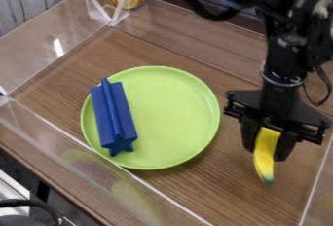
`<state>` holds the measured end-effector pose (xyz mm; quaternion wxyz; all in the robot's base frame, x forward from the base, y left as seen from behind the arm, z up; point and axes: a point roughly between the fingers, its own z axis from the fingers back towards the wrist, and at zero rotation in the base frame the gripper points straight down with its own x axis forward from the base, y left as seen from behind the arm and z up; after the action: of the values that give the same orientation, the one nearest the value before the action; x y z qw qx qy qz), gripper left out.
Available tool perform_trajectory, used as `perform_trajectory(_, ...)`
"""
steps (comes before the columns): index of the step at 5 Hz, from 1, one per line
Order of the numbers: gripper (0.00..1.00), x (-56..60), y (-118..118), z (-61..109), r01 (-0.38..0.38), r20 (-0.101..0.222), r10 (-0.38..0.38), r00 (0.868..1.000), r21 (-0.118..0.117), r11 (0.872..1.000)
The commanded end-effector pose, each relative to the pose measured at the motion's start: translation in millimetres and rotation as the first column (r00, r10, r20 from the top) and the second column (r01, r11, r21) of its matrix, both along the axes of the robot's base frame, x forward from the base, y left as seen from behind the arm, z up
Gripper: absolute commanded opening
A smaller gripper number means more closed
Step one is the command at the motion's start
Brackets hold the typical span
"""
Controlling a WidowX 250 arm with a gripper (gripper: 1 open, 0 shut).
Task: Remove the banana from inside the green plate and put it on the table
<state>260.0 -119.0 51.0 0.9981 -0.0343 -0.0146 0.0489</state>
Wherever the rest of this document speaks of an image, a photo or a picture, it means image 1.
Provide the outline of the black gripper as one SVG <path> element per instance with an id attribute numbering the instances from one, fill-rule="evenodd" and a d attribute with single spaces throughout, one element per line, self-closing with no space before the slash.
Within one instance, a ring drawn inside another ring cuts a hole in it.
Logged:
<path id="1" fill-rule="evenodd" d="M 254 152 L 260 127 L 280 133 L 274 150 L 274 161 L 283 162 L 298 141 L 321 144 L 330 120 L 310 108 L 298 96 L 278 100 L 272 94 L 263 99 L 260 90 L 227 91 L 223 113 L 238 119 L 243 147 Z"/>

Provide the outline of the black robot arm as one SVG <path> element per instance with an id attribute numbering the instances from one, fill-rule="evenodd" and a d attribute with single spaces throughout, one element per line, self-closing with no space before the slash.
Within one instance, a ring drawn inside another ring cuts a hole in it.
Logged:
<path id="1" fill-rule="evenodd" d="M 254 8 L 262 18 L 267 43 L 262 64 L 262 87 L 255 91 L 228 91 L 223 113 L 238 119 L 243 147 L 254 151 L 259 133 L 268 128 L 279 133 L 272 160 L 287 159 L 295 144 L 322 142 L 330 120 L 317 112 L 323 100 L 309 97 L 307 75 L 314 72 L 333 91 L 322 64 L 333 58 L 333 0 L 227 0 L 219 13 L 199 0 L 183 0 L 204 19 L 224 21 Z"/>

